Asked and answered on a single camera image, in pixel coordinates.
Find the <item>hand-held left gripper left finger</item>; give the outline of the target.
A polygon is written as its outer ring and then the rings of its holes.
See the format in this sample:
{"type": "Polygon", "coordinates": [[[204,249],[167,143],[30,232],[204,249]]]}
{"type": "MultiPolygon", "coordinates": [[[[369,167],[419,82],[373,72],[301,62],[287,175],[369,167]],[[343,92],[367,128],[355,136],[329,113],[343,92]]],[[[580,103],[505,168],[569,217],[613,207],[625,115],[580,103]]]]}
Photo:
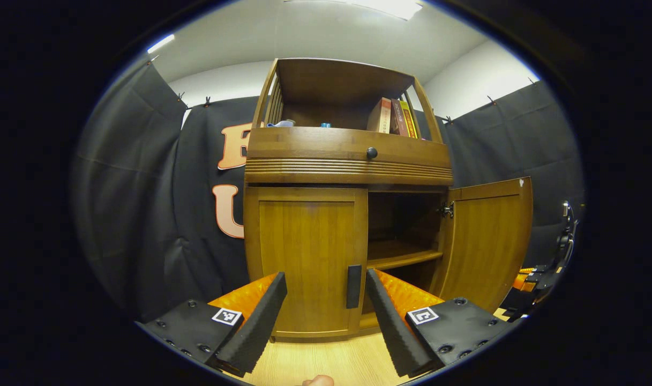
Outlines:
{"type": "Polygon", "coordinates": [[[197,362],[243,377],[264,353],[287,293],[285,275],[277,272],[213,301],[185,300],[136,325],[197,362]]]}

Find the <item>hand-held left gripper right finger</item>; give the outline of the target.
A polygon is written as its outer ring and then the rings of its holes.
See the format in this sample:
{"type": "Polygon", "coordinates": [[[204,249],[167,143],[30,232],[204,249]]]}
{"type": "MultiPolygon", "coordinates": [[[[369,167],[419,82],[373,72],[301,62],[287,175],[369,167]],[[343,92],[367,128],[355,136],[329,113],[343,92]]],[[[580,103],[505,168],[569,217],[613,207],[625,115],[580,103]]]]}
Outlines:
{"type": "Polygon", "coordinates": [[[441,300],[377,269],[368,269],[366,276],[366,290],[399,376],[414,378],[452,366],[514,326],[464,296],[441,300]]]}

